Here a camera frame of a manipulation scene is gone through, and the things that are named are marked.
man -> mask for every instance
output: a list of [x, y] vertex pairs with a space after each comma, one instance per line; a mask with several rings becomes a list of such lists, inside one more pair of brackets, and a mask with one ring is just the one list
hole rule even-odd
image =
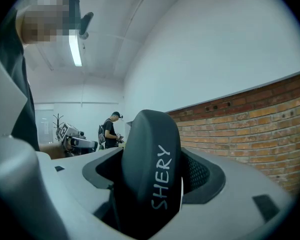
[[79, 0], [37, 0], [26, 9], [8, 13], [0, 26], [0, 61], [11, 79], [27, 97], [11, 135], [28, 142], [36, 151], [52, 159], [65, 157], [68, 144], [40, 145], [37, 139], [34, 101], [27, 79], [24, 48], [27, 45], [56, 40], [80, 27]]
[[117, 140], [120, 136], [117, 136], [114, 129], [114, 122], [118, 121], [120, 118], [119, 112], [113, 112], [112, 115], [104, 122], [103, 132], [105, 138], [105, 148], [114, 148], [116, 146]]

black t-shirt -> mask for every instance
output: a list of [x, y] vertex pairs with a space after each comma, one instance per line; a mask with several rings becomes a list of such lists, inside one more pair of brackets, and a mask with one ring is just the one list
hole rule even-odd
[[[116, 135], [115, 129], [114, 129], [114, 123], [108, 119], [104, 124], [103, 124], [103, 132], [106, 133], [106, 130], [109, 131], [111, 135]], [[115, 138], [105, 138], [105, 147], [108, 148], [113, 148], [117, 143], [117, 139]]]
[[16, 30], [16, 16], [17, 11], [12, 9], [0, 27], [0, 61], [13, 82], [27, 97], [27, 102], [15, 122], [11, 135], [28, 142], [36, 151], [40, 151], [35, 106], [27, 79], [24, 48]]

white wall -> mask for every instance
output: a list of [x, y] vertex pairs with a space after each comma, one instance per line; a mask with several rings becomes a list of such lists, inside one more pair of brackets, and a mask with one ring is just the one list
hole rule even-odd
[[[123, 83], [93, 76], [66, 74], [48, 68], [28, 68], [36, 110], [53, 109], [54, 115], [83, 131], [87, 140], [98, 140], [98, 128], [114, 111], [124, 113]], [[114, 123], [116, 133], [125, 135], [125, 122]]]
[[179, 0], [156, 24], [125, 78], [127, 121], [300, 71], [300, 27], [280, 0]]

brick wall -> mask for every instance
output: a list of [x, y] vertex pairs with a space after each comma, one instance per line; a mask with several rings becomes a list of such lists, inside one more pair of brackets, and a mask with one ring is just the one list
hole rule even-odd
[[300, 192], [300, 75], [169, 115], [181, 146], [247, 163]]

fluorescent tube light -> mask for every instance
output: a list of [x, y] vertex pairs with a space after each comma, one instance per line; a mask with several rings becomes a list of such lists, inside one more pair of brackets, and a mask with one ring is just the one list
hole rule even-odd
[[78, 32], [76, 30], [72, 31], [72, 33], [69, 33], [69, 45], [75, 66], [82, 67], [78, 43]]

